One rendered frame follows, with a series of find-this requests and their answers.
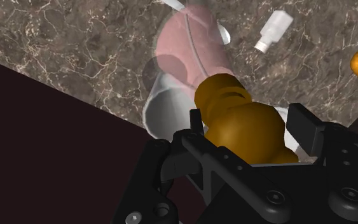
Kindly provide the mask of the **pink translucent pitcher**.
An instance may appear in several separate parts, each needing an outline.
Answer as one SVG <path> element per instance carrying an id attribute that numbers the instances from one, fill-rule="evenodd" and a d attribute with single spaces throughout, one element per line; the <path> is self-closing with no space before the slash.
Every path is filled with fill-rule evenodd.
<path id="1" fill-rule="evenodd" d="M 188 129 L 200 84 L 215 74 L 233 75 L 225 46 L 230 35 L 201 4 L 163 0 L 174 12 L 159 28 L 151 64 L 156 79 L 142 111 L 142 123 L 156 139 L 173 140 Z"/>

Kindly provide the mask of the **golden brown knobbed object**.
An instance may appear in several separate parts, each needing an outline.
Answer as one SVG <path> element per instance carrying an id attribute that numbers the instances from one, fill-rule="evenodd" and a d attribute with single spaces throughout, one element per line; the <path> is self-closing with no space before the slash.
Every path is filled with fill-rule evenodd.
<path id="1" fill-rule="evenodd" d="M 248 164 L 296 163 L 298 156 L 285 145 L 286 125 L 279 112 L 254 102 L 230 74 L 212 75 L 199 84 L 195 105 L 208 127 L 205 137 L 224 146 Z"/>

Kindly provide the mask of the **white plastic bottle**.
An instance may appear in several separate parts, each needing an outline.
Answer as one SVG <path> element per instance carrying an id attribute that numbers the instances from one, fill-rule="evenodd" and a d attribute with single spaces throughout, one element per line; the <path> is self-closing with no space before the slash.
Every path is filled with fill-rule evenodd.
<path id="1" fill-rule="evenodd" d="M 275 10 L 260 31 L 255 49 L 266 53 L 271 44 L 277 43 L 293 22 L 293 17 L 284 10 Z"/>

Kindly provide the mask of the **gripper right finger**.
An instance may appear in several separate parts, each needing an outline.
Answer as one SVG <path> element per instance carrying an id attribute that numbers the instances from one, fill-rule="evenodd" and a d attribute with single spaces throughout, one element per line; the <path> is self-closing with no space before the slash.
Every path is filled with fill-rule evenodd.
<path id="1" fill-rule="evenodd" d="M 300 103 L 289 105 L 286 128 L 313 163 L 325 169 L 327 204 L 337 216 L 358 222 L 358 135 L 323 122 Z"/>

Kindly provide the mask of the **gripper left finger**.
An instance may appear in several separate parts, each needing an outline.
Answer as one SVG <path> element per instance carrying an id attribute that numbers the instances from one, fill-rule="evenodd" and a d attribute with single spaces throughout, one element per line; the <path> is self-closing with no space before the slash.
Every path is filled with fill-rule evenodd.
<path id="1" fill-rule="evenodd" d="M 288 222 L 290 196 L 232 151 L 207 140 L 199 110 L 192 109 L 189 116 L 190 129 L 176 132 L 173 143 L 146 143 L 111 224 L 179 224 L 177 206 L 167 194 L 175 178 L 193 173 L 202 174 L 207 204 L 214 192 L 230 187 L 258 214 L 255 224 Z"/>

